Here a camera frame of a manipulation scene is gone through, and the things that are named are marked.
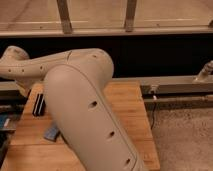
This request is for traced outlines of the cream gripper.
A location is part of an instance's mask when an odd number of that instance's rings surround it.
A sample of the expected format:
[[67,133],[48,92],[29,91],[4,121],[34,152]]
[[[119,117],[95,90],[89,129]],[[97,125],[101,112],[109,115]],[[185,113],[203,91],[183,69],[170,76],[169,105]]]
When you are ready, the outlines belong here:
[[22,96],[27,97],[31,91],[32,82],[26,80],[20,80],[16,82],[19,92]]

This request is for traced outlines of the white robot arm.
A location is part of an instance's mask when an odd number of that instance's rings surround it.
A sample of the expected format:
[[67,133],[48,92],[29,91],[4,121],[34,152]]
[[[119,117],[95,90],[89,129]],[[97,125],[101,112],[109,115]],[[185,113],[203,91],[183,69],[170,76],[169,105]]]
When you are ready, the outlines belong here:
[[32,59],[9,46],[0,56],[0,78],[15,81],[22,95],[43,83],[48,110],[86,171],[148,171],[104,96],[113,72],[110,55],[99,48]]

